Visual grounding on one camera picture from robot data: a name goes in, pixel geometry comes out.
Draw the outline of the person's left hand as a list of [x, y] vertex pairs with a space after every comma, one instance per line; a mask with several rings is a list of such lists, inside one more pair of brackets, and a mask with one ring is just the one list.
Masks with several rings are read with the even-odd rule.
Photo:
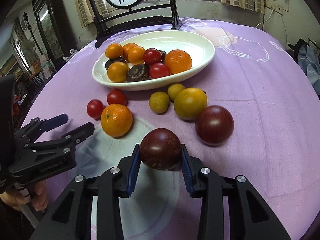
[[46, 180], [33, 184], [29, 193], [30, 195], [25, 197], [13, 187], [1, 194], [1, 201], [17, 211], [20, 211], [20, 206], [27, 204], [28, 201], [36, 211], [42, 211], [48, 206]]

